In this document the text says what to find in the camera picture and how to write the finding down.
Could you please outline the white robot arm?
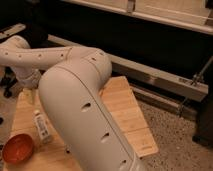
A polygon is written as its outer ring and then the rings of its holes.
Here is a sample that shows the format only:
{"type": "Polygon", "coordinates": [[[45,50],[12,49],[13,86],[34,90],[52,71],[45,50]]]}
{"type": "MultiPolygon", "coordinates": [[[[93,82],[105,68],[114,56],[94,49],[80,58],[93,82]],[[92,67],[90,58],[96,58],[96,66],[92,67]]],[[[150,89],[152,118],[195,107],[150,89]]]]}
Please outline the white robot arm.
{"type": "Polygon", "coordinates": [[[93,47],[32,49],[15,35],[0,43],[0,65],[38,88],[51,124],[83,171],[146,171],[99,95],[111,76],[107,54],[93,47]]]}

